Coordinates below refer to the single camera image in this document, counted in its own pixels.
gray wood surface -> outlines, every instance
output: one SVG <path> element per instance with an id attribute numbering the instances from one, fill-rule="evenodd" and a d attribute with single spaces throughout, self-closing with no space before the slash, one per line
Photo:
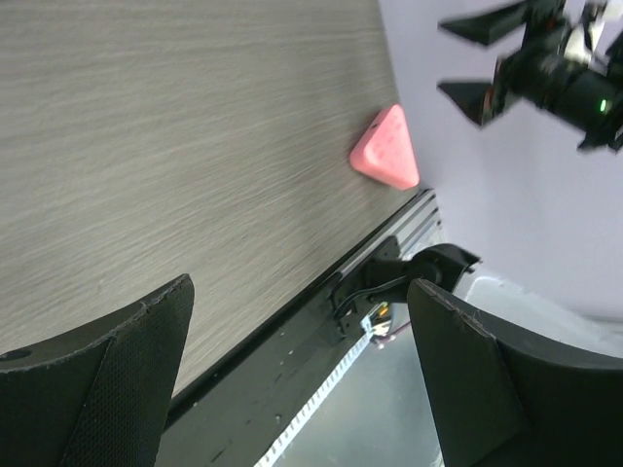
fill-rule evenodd
<path id="1" fill-rule="evenodd" d="M 4 0 L 0 51 L 0 353 L 189 272 L 179 390 L 412 195 L 347 164 L 375 0 Z"/>

white strip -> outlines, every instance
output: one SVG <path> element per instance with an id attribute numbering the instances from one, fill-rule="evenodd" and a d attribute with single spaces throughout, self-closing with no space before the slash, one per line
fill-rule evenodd
<path id="1" fill-rule="evenodd" d="M 296 414 L 290 424 L 283 430 L 281 435 L 275 440 L 271 448 L 264 456 L 255 464 L 255 467 L 273 467 L 281 457 L 286 448 L 292 443 L 292 440 L 299 434 L 305 424 L 312 418 L 315 411 L 318 410 L 320 404 L 324 402 L 333 388 L 344 377 L 348 369 L 354 361 L 361 355 L 364 348 L 370 342 L 372 337 L 372 325 L 369 318 L 365 318 L 361 322 L 361 327 L 365 331 L 363 337 L 348 351 L 342 361 L 333 370 L 331 375 L 320 385 L 317 391 L 311 396 L 303 408 Z"/>

pink block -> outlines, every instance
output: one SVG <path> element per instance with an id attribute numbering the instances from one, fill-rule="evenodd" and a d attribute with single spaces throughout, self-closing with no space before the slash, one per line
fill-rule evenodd
<path id="1" fill-rule="evenodd" d="M 352 168 L 398 190 L 420 183 L 405 113 L 399 104 L 383 110 L 350 153 Z"/>

